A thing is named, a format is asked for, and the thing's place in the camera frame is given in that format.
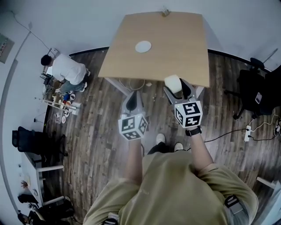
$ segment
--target white box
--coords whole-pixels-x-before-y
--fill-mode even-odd
[[[175,105],[175,117],[183,128],[199,126],[202,120],[200,101]]]
[[[118,120],[119,133],[127,140],[142,138],[148,126],[143,114]]]

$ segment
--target wristwatch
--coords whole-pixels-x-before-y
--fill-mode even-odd
[[[185,134],[189,137],[199,134],[199,133],[202,134],[201,126],[197,126],[194,130],[191,130],[191,131],[185,130]]]

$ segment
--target forearm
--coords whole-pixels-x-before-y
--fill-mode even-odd
[[[197,171],[204,169],[206,166],[214,163],[201,134],[189,137],[191,143],[191,154],[194,167]]]
[[[140,185],[142,182],[141,140],[129,142],[129,154],[124,177]]]
[[[35,210],[35,213],[37,214],[40,220],[45,221],[44,217],[37,210]]]

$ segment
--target power strip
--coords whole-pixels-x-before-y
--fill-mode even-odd
[[[251,134],[251,126],[247,126],[246,127],[246,132],[245,132],[245,137],[244,137],[244,141],[248,142],[250,140],[250,134]]]

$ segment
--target poster on wall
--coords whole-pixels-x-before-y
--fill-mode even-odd
[[[13,45],[13,41],[0,33],[0,62],[6,62]]]

